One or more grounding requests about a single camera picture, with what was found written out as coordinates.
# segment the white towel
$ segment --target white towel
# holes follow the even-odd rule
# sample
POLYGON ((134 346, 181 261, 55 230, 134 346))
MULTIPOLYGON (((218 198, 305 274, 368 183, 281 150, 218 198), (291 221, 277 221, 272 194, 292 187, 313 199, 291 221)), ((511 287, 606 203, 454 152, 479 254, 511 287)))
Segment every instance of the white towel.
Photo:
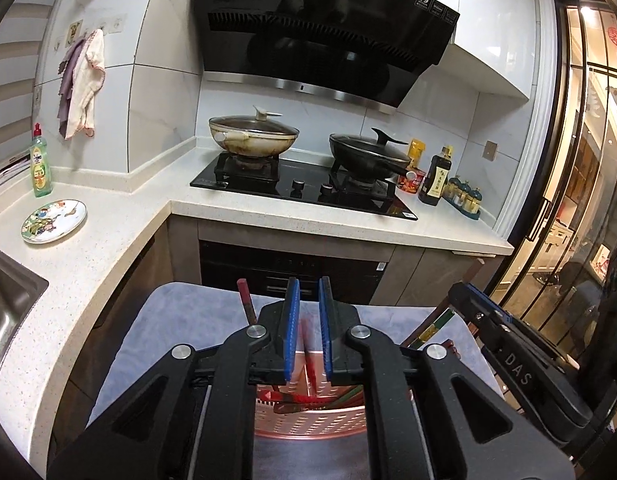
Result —
POLYGON ((95 135, 95 94, 104 84, 104 33, 94 31, 84 43, 82 54, 73 70, 73 97, 68 110, 66 138, 84 130, 95 135))

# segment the range hood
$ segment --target range hood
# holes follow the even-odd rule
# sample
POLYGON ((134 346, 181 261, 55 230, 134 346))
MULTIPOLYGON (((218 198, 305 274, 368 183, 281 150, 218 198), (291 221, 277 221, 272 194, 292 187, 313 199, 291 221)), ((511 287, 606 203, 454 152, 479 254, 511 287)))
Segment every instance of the range hood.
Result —
POLYGON ((204 79, 393 113, 459 13, 436 0, 195 0, 204 79))

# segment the floral plate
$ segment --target floral plate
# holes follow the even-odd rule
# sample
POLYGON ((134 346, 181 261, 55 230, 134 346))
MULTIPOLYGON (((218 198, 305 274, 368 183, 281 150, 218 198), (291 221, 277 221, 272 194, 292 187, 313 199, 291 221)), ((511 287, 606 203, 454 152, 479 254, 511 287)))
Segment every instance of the floral plate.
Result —
POLYGON ((86 206, 79 200, 56 200, 26 219, 22 238, 29 244, 48 244, 77 229, 85 219, 86 206))

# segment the white speckled countertop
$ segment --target white speckled countertop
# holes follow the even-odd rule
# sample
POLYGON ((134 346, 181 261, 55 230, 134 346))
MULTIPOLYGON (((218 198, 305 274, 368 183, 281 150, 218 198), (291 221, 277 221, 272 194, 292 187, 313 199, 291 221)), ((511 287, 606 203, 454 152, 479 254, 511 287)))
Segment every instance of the white speckled countertop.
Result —
POLYGON ((437 207, 402 192, 418 221, 352 210, 189 187, 217 155, 195 148, 132 193, 57 184, 35 198, 22 180, 3 193, 0 250, 49 282, 0 365, 0 422, 20 452, 45 475, 50 431, 64 386, 90 329, 115 286, 171 214, 426 248, 510 254, 512 247, 483 222, 444 200, 437 207), (27 245, 24 219, 51 200, 88 208, 85 224, 65 240, 27 245))

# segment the stainless steel sink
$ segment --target stainless steel sink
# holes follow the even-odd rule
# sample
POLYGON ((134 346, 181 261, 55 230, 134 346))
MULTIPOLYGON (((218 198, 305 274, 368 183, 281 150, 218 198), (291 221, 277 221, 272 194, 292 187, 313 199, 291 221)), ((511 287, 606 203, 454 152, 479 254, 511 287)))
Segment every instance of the stainless steel sink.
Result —
POLYGON ((0 251, 0 359, 48 282, 0 251))

